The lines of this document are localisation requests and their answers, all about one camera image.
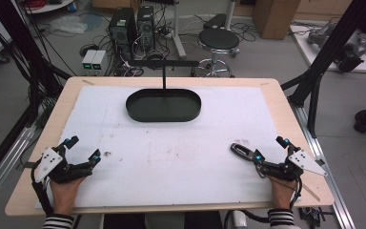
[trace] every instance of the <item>desk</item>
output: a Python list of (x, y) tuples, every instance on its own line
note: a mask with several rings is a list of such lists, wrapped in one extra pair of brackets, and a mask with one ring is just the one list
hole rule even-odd
[[(160, 78), (110, 78), (110, 77), (73, 77), (68, 80), (63, 93), (52, 111), (51, 117), (37, 142), (30, 161), (36, 161), (47, 146), (58, 144), (61, 133), (67, 123), (73, 105), (78, 98), (78, 93), (83, 86), (106, 85), (106, 86), (142, 86), (158, 88)], [(167, 79), (169, 86), (226, 86), (226, 87), (258, 87), (269, 107), (273, 123), (279, 135), (288, 137), (297, 146), (305, 149), (309, 154), (309, 145), (298, 126), (291, 107), (282, 92), (280, 85), (274, 79), (245, 79), (245, 78), (180, 78)], [(333, 195), (324, 177), (305, 171), (302, 175), (304, 190), (302, 200), (295, 206), (324, 206), (332, 205)], [(34, 209), (37, 197), (31, 188), (30, 170), (25, 169), (16, 185), (10, 201), (6, 207), (9, 216), (43, 215), (44, 212)], [(218, 210), (218, 209), (244, 209), (244, 208), (268, 208), (270, 202), (258, 203), (233, 203), (233, 204), (196, 204), (175, 206), (151, 206), (151, 207), (108, 207), (108, 208), (80, 208), (75, 209), (77, 214), (91, 213), (122, 213), (122, 212), (170, 212), (188, 210)]]

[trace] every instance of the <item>black and white striped sleeve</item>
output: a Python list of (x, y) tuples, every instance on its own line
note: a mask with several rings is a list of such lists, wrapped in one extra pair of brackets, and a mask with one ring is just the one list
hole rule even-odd
[(72, 229), (73, 217), (52, 214), (46, 217), (43, 229)]
[(289, 209), (271, 209), (269, 212), (269, 222), (272, 229), (275, 228), (299, 228), (294, 226), (293, 211)]

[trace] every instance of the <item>stool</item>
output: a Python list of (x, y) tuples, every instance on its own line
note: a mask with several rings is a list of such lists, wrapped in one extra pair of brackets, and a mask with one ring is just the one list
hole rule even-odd
[(206, 71), (207, 74), (204, 76), (219, 77), (219, 73), (227, 72), (228, 77), (233, 77), (230, 67), (216, 57), (218, 54), (234, 53), (239, 45), (239, 38), (231, 31), (206, 29), (198, 35), (197, 41), (201, 48), (213, 53), (211, 59), (201, 60), (197, 67), (199, 70)]

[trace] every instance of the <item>computer tower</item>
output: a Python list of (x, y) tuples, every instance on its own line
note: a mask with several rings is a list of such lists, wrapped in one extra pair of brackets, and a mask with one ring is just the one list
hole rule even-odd
[(133, 8), (116, 8), (108, 26), (111, 41), (123, 54), (123, 58), (134, 59), (133, 43), (137, 39), (137, 31)]
[(141, 51), (155, 49), (155, 33), (153, 20), (153, 7), (140, 6), (136, 17), (138, 37)]

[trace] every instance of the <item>white panel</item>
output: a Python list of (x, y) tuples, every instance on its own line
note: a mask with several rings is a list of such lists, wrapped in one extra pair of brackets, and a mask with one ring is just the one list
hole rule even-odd
[(230, 151), (233, 142), (282, 162), (285, 151), (258, 88), (192, 87), (200, 115), (183, 123), (140, 123), (127, 113), (140, 88), (88, 86), (80, 92), (60, 142), (82, 163), (96, 150), (102, 161), (81, 185), (77, 207), (259, 202), (271, 199), (268, 179)]

